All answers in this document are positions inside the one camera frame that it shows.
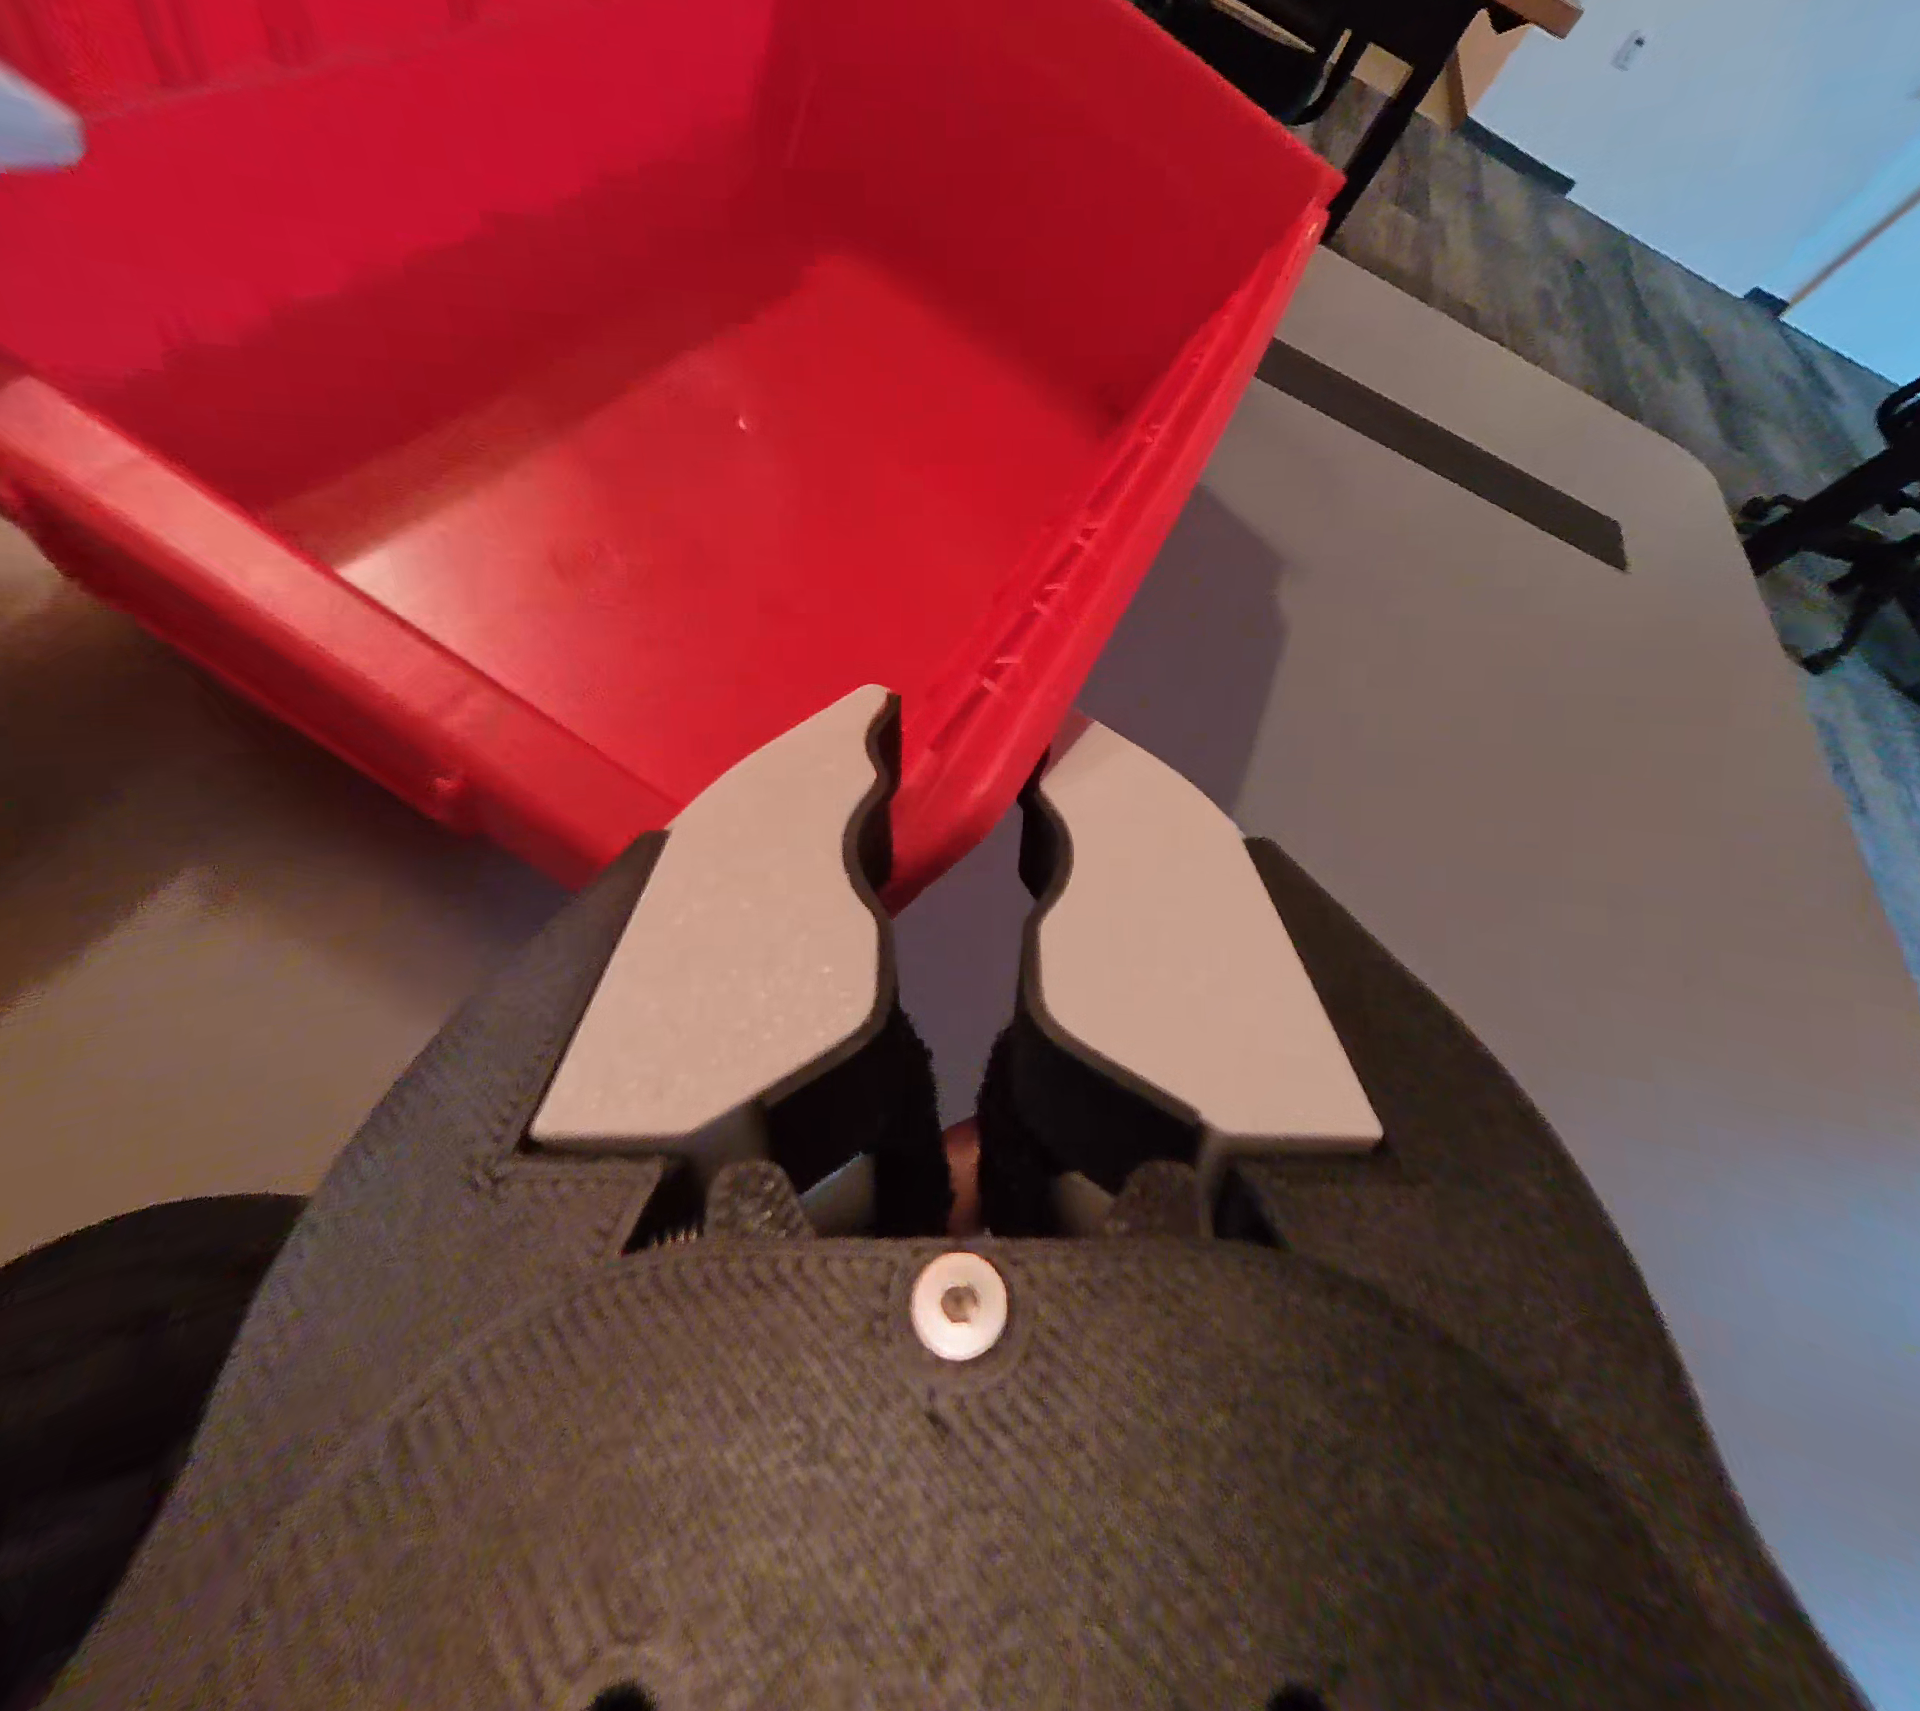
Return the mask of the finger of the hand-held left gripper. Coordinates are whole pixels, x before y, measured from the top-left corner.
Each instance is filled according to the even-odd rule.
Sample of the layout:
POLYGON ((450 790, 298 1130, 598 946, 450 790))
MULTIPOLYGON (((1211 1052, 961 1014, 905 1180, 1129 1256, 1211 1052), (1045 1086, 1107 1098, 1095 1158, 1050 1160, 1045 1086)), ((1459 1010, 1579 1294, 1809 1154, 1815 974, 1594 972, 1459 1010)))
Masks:
POLYGON ((84 159, 84 121, 11 67, 0 79, 0 171, 66 171, 84 159))

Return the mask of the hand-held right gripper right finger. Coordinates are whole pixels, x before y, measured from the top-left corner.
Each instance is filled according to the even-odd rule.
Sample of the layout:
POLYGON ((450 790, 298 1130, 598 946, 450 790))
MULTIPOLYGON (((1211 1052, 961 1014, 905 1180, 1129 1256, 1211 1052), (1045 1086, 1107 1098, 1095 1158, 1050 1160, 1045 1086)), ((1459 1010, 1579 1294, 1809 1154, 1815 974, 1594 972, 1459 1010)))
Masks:
POLYGON ((1143 1168, 1215 1208, 1243 1158, 1365 1158, 1384 1128, 1248 840, 1075 718, 1020 792, 1012 1018, 976 1108, 985 1210, 1112 1210, 1143 1168))

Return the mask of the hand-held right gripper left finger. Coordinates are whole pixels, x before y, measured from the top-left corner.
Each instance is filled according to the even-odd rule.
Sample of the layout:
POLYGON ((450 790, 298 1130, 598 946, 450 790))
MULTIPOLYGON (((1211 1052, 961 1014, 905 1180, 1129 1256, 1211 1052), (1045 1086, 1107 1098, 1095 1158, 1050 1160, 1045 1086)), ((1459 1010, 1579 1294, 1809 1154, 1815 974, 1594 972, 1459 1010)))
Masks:
POLYGON ((881 1210, 925 1150, 894 872, 901 696, 856 686, 747 754, 663 834, 530 1148, 653 1154, 707 1190, 764 1160, 807 1210, 881 1210))

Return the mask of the red plastic bin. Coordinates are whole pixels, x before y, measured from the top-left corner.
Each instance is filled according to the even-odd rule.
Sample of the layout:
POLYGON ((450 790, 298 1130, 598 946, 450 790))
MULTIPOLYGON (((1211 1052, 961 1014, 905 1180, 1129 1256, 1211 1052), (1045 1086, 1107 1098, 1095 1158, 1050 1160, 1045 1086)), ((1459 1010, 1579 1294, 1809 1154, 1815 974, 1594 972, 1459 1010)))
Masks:
POLYGON ((4 0, 4 520, 580 886, 882 686, 1009 810, 1340 177, 1124 0, 4 0))

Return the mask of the black textured wrist pad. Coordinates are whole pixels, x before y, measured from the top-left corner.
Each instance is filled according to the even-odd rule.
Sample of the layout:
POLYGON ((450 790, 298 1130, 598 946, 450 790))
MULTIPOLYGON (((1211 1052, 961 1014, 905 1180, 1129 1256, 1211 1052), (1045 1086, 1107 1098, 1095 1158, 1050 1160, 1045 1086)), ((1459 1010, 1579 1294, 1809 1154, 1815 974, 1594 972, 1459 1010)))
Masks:
POLYGON ((181 1478, 303 1196, 199 1196, 2 1272, 2 1706, 36 1708, 181 1478))

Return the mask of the black office chair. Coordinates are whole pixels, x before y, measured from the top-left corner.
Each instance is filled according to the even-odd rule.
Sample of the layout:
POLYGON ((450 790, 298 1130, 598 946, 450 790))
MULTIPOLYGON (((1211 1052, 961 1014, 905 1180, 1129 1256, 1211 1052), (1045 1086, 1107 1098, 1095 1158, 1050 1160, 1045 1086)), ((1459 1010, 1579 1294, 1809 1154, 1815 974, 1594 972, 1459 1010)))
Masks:
POLYGON ((1883 450, 1812 494, 1747 500, 1737 518, 1741 550, 1755 578, 1812 556, 1841 566, 1831 592, 1845 608, 1836 640, 1792 654, 1823 676, 1846 662, 1886 610, 1918 630, 1918 532, 1889 534, 1871 516, 1918 514, 1918 380, 1891 392, 1877 410, 1883 450))

